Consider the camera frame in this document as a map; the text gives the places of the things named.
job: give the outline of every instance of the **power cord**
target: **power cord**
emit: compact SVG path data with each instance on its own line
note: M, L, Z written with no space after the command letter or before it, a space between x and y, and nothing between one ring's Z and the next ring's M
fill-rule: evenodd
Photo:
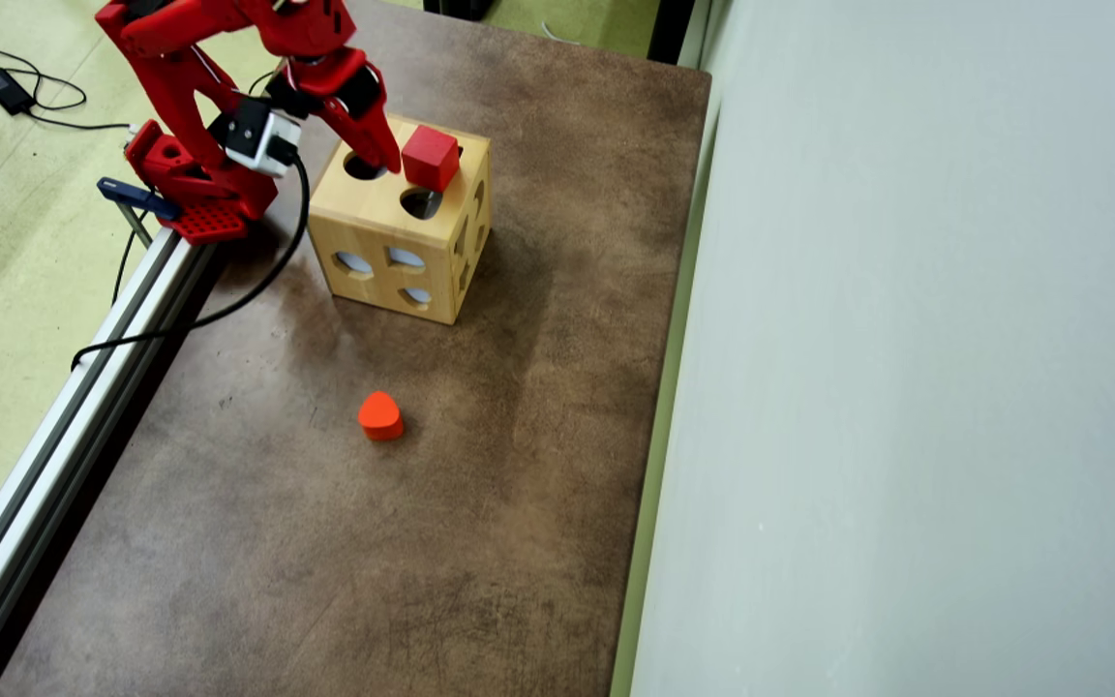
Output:
M85 348L81 348L76 352L76 356L71 357L71 369L76 369L76 366L79 365L81 357L85 357L85 355L94 351L112 349L115 348L115 346L123 346L125 343L136 343L136 341L164 339L167 336L183 335L194 329L200 329L200 327L211 326L211 323L242 310L245 304L251 303L258 296L261 294L261 292L264 292L265 289L269 288L270 283L274 282L274 279L282 273L284 268L287 268L288 261L291 261L291 256L295 255L295 251L300 248L300 242L304 239L304 228L307 222L309 222L309 201L312 195L309 190L309 173L304 170L304 162L298 157L298 154L293 155L291 164L295 165L295 172L300 175L300 220L298 220L295 224L295 234L291 235L291 242L287 245L287 251L282 252L282 256L280 256L273 268L269 270L269 273L265 273L265 278L262 278L252 290L245 292L245 294L239 300L235 300L234 303L225 306L225 308L217 310L217 312L205 314L205 317L200 318L196 321L188 322L185 326L167 327L166 329L146 331L136 336L124 336L120 339L112 339L110 341L101 341L100 343L85 346Z
M145 216L149 214L149 211L140 211L140 215L136 216L137 221L145 222ZM119 301L119 285L123 282L123 270L128 268L128 255L132 253L132 242L134 239L138 239L136 231L128 230L128 243L123 248L123 256L119 258L119 274L114 278L114 296L110 297L110 304L118 303ZM145 246L145 250L149 250L145 245L145 241L140 241L140 246Z
M13 61L20 61L23 65L32 68L32 69L29 69L29 70L19 69L19 68L3 68L3 70L9 71L9 74L28 75L28 76L35 76L37 78L37 83L32 85L32 100L36 103L36 106L39 109L43 109L43 110L48 110L48 112L61 112L62 109L75 109L76 106L81 106L81 105L84 105L85 103L87 103L89 100L88 94L85 93L84 89L81 89L79 87L79 85L76 85L74 83L70 83L69 80L62 79L61 77L55 77L52 75L43 74L43 71L40 71L39 68L37 68L37 66L35 66L33 62L30 61L30 59L19 57L19 56L17 56L14 54L8 54L6 51L0 51L0 56L4 56L4 57L8 57L8 58L11 58ZM40 99L37 98L37 93L40 91L40 84L42 84L43 80L50 80L50 83L57 83L59 85L67 85L67 87L70 87L71 89L75 89L75 91L78 91L80 94L80 97L79 97L79 99L77 99L75 101L71 101L69 105L60 105L60 106L42 105L42 103L40 103ZM103 130L103 128L129 128L129 127L132 127L132 124L96 124L96 125L84 125L84 124L74 124L74 123L67 123L67 122L58 122L58 120L45 118L45 116L39 116L37 114L32 114L32 112L28 110L28 109L23 110L23 114L26 114L28 116L28 118L31 118L31 119L36 119L36 120L39 120L39 122L42 122L42 123L47 123L47 124L61 125L61 127L76 128L77 130Z
M248 94L252 94L253 91L256 91L256 85L260 85L261 80L264 80L264 79L273 77L273 76L274 76L274 71L270 70L270 71L268 71L268 74L262 75L262 76L260 76L260 78L254 79L252 81L252 87L248 88Z

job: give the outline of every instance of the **wooden shape sorter box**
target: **wooden shape sorter box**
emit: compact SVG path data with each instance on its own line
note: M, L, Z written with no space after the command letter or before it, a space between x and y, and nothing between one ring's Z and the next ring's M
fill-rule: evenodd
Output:
M420 125L399 116L389 124L400 144ZM430 128L458 138L458 172L445 193L375 171L343 143L312 194L309 230L332 294L448 326L492 229L489 142Z

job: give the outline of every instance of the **red heart-shaped block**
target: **red heart-shaped block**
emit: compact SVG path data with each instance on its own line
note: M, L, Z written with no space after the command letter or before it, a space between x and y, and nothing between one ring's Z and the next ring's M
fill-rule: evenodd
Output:
M389 394L372 393L359 407L359 425L371 441L392 441L403 436L403 414Z

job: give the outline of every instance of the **brown table surface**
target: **brown table surface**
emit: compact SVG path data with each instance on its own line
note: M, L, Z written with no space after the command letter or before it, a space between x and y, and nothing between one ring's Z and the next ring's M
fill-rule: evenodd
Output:
M458 322L331 299L304 243L190 335L0 694L608 693L708 76L351 4L391 112L493 141Z

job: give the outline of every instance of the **red block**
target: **red block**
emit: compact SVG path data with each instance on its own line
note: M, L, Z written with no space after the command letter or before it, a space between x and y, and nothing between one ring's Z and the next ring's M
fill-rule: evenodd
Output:
M458 172L455 136L421 125L403 146L403 172L407 181L433 191L445 191Z
M372 393L359 407L359 425L369 441L392 441L403 436L403 414L389 394Z

